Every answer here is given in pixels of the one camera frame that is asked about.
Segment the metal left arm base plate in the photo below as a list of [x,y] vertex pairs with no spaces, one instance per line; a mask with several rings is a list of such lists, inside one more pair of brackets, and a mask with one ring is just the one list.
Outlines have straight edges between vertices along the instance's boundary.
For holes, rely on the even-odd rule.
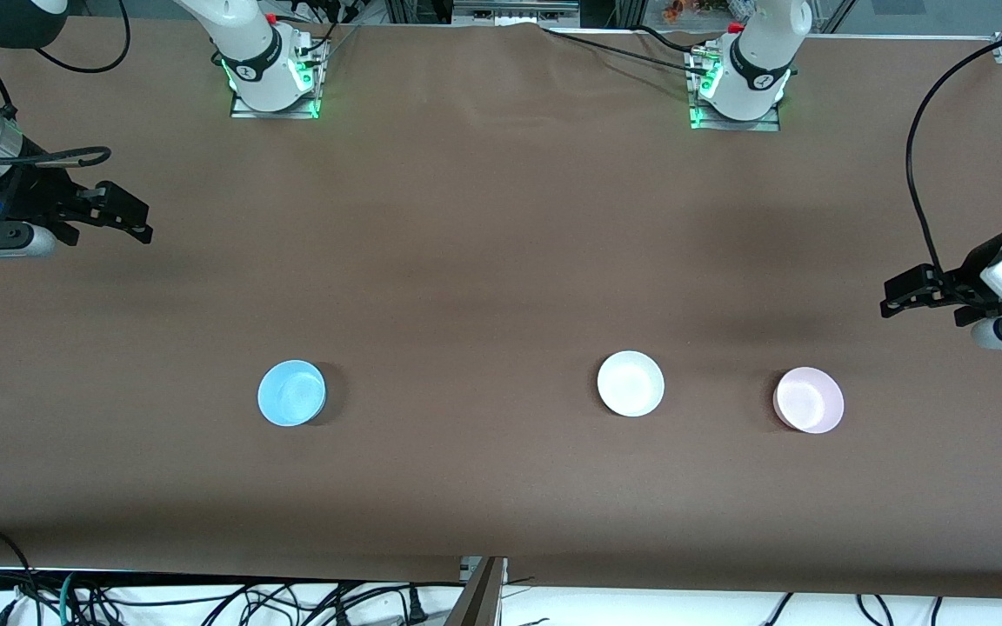
[[711,103],[700,96],[691,96],[691,127],[693,130],[726,130],[752,132],[779,132],[780,102],[772,105],[767,114],[755,120],[735,120],[720,114]]

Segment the blue bowl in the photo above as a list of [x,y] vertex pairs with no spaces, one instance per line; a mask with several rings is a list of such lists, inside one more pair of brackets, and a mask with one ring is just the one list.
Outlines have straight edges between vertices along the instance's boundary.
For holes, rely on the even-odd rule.
[[317,365],[289,360],[270,368],[259,382],[256,401],[262,416],[279,427],[309,423],[322,411],[327,384]]

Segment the brown table cover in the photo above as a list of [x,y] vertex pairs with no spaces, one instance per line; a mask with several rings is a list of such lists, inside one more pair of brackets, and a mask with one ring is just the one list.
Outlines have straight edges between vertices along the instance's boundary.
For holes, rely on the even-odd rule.
[[[779,132],[693,130],[675,71],[533,25],[364,27],[317,120],[228,116],[197,23],[83,76],[0,50],[39,145],[139,244],[0,260],[0,531],[37,567],[1002,596],[1002,351],[880,317],[924,261],[923,95],[978,40],[813,38]],[[601,402],[606,357],[659,407]],[[317,365],[279,427],[256,392]],[[842,423],[787,427],[799,366]]]

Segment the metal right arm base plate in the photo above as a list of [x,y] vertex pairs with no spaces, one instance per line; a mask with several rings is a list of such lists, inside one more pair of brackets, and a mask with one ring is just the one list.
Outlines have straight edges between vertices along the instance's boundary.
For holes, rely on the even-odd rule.
[[[306,92],[297,92],[295,89],[285,89],[279,94],[279,90],[265,90],[261,88],[238,88],[234,83],[230,84],[231,104],[230,117],[240,119],[318,119],[321,116],[321,102],[323,87],[317,86]],[[258,110],[250,106],[243,99],[243,96],[254,96],[256,103],[283,103],[285,96],[296,96],[287,107],[281,110]]]

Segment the aluminium profile post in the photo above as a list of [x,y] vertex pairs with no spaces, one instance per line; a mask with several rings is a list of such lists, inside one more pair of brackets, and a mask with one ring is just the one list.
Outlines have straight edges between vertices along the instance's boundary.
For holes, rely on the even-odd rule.
[[470,557],[470,577],[443,626],[500,626],[501,595],[508,582],[505,557]]

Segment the aluminium frame beam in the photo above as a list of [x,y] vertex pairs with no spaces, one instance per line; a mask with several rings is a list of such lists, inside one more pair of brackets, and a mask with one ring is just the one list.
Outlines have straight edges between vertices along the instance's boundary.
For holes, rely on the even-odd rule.
[[546,28],[580,28],[579,0],[452,0],[453,25],[534,23]]

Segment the pink bowl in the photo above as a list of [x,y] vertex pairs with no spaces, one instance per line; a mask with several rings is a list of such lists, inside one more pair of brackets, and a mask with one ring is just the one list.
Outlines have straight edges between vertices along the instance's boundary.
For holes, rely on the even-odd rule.
[[818,435],[842,423],[845,396],[830,374],[811,366],[799,366],[786,371],[777,381],[772,407],[787,427]]

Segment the white bowl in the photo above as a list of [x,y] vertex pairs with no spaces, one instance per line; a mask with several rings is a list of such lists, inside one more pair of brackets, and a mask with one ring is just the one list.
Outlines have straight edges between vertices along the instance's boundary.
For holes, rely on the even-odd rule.
[[601,402],[618,416],[650,415],[664,399],[663,370],[639,351],[619,351],[602,361],[596,375]]

